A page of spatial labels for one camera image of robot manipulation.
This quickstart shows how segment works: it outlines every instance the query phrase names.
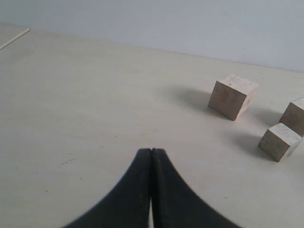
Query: table surface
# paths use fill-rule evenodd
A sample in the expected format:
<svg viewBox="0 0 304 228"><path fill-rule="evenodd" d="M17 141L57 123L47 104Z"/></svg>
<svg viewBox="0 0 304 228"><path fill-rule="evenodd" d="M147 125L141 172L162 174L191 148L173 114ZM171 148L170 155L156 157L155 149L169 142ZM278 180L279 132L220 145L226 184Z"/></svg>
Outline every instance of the table surface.
<svg viewBox="0 0 304 228"><path fill-rule="evenodd" d="M0 25L2 43L25 28ZM259 84L237 121L207 108L217 79ZM32 30L0 51L0 224L55 228L119 181L136 151L166 149L209 205L245 228L304 224L304 143L257 148L304 74Z"/></svg>

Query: wooden cube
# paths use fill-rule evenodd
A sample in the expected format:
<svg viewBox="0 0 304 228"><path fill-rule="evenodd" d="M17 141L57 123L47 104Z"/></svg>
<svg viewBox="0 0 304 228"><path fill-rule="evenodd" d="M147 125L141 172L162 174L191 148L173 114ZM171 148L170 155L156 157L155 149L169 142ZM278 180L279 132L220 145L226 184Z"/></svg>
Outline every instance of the wooden cube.
<svg viewBox="0 0 304 228"><path fill-rule="evenodd" d="M231 120L236 120L248 107L258 84L229 74L216 81L208 107Z"/></svg>
<svg viewBox="0 0 304 228"><path fill-rule="evenodd" d="M288 157L300 144L302 137L282 123L269 128L259 143L259 148L279 162Z"/></svg>
<svg viewBox="0 0 304 228"><path fill-rule="evenodd" d="M304 97L289 104L280 123L285 124L300 136L304 136Z"/></svg>

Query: beige cube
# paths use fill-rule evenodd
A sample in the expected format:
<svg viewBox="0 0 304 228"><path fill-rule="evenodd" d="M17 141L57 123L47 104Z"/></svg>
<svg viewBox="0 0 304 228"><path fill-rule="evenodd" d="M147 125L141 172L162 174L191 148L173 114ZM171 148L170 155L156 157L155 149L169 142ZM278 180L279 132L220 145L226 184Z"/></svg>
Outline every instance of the beige cube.
<svg viewBox="0 0 304 228"><path fill-rule="evenodd" d="M304 136L304 97L289 104L280 123L285 124L300 136Z"/></svg>
<svg viewBox="0 0 304 228"><path fill-rule="evenodd" d="M279 162L288 157L300 144L302 137L282 123L269 128L259 143L259 148Z"/></svg>
<svg viewBox="0 0 304 228"><path fill-rule="evenodd" d="M235 74L216 81L208 107L236 120L248 107L258 84Z"/></svg>

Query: wooden stick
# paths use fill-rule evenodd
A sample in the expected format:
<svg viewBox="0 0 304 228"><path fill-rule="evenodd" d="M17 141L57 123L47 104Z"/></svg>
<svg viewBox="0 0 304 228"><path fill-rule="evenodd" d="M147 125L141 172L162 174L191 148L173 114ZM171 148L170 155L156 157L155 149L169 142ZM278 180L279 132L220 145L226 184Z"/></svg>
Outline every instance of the wooden stick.
<svg viewBox="0 0 304 228"><path fill-rule="evenodd" d="M17 36L13 37L12 39L10 39L8 42L6 42L5 44L0 46L0 50L4 49L7 45L9 45L10 43L14 42L16 39L22 37L24 34L26 34L27 32L29 32L30 29L27 28L26 30L24 30L23 32L21 32L20 34L18 34Z"/></svg>

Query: white wall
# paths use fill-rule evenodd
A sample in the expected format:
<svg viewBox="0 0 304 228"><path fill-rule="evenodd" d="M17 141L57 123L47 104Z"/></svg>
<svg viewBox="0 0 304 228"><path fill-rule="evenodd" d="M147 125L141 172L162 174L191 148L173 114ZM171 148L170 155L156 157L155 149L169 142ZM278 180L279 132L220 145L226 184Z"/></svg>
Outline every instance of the white wall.
<svg viewBox="0 0 304 228"><path fill-rule="evenodd" d="M304 71L303 0L0 0L0 21Z"/></svg>

